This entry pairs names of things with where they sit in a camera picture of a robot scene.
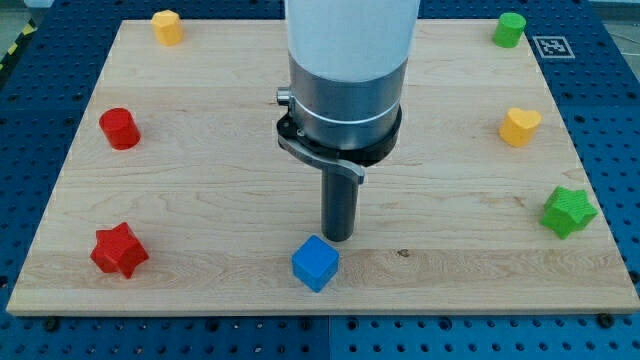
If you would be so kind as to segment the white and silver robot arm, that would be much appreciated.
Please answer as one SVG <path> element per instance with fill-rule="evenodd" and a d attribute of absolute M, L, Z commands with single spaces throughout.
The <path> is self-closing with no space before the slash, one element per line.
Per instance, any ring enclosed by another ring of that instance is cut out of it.
<path fill-rule="evenodd" d="M 391 132 L 418 0 L 286 0 L 290 113 L 306 138 L 354 150 Z"/>

